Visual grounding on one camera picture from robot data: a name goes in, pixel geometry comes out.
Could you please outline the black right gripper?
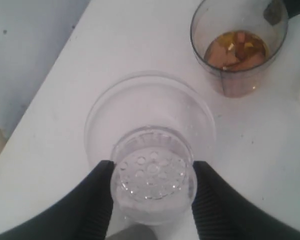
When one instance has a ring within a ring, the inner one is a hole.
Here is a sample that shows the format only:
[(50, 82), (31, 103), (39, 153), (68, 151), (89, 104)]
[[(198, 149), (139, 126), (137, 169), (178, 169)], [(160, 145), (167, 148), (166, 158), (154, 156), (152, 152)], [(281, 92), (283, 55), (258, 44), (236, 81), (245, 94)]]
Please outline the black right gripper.
[(289, 18), (300, 14), (300, 0), (283, 0)]

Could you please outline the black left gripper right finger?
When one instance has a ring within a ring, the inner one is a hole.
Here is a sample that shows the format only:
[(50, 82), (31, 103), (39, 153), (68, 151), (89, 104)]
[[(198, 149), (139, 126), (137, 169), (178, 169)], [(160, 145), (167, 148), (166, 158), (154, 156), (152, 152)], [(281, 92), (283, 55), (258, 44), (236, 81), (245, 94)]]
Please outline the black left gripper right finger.
[(205, 161), (195, 161), (192, 214), (201, 240), (300, 240), (300, 231), (275, 219), (234, 190)]

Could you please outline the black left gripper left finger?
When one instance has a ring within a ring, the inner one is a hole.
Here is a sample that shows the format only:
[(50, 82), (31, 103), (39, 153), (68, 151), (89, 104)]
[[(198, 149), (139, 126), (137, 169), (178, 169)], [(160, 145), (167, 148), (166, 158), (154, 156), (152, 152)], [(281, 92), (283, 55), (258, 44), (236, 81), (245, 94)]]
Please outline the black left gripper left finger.
[(70, 193), (0, 240), (104, 240), (113, 212), (110, 182), (115, 164), (102, 160)]

